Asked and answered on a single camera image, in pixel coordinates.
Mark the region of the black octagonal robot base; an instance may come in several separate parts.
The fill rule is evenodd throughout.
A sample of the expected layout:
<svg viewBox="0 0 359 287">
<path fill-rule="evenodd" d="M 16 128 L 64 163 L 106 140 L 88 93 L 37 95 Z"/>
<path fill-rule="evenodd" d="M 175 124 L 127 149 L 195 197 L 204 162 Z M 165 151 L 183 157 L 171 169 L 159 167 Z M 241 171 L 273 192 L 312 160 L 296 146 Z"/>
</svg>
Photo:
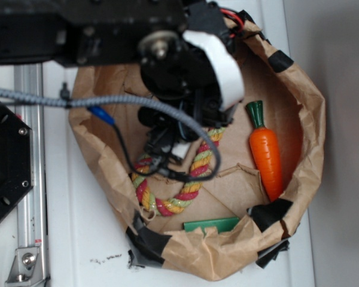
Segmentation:
<svg viewBox="0 0 359 287">
<path fill-rule="evenodd" d="M 0 223 L 32 188 L 31 131 L 0 102 Z"/>
</svg>

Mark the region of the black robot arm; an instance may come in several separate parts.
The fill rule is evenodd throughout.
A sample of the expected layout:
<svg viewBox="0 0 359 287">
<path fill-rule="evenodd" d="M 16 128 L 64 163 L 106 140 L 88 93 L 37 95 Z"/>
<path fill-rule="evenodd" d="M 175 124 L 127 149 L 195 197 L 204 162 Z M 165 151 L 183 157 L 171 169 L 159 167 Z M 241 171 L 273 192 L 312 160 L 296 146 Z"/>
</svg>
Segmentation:
<svg viewBox="0 0 359 287">
<path fill-rule="evenodd" d="M 104 96 L 140 107 L 139 120 L 193 141 L 226 127 L 244 87 L 232 56 L 238 28 L 211 1 L 0 1 L 0 65 L 137 63 L 154 99 Z"/>
</svg>

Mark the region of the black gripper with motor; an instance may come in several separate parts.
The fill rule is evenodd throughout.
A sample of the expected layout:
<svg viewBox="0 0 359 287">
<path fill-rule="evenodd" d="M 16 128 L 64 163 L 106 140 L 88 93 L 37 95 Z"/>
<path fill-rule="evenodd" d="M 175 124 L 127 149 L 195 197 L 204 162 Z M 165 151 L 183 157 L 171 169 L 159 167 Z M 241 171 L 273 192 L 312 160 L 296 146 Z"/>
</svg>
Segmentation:
<svg viewBox="0 0 359 287">
<path fill-rule="evenodd" d="M 245 19 L 216 2 L 187 1 L 182 34 L 154 32 L 138 45 L 141 77 L 159 100 L 185 112 L 203 127 L 226 127 L 244 98 L 235 39 Z"/>
</svg>

